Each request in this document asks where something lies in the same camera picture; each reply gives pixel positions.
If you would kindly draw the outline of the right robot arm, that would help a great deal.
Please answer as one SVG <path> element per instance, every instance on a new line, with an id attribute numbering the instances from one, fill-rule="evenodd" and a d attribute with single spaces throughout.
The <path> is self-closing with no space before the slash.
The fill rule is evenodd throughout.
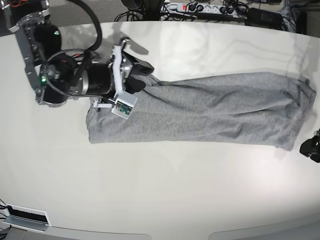
<path id="1" fill-rule="evenodd" d="M 75 1 L 90 17 L 97 36 L 88 48 L 62 48 L 59 28 L 50 21 L 46 0 L 3 0 L 0 9 L 7 29 L 17 39 L 25 73 L 40 105 L 63 106 L 69 99 L 92 98 L 96 109 L 131 110 L 135 93 L 145 88 L 138 76 L 149 76 L 154 67 L 125 51 L 130 40 L 120 39 L 110 59 L 98 62 L 103 34 L 98 17 L 82 0 Z"/>

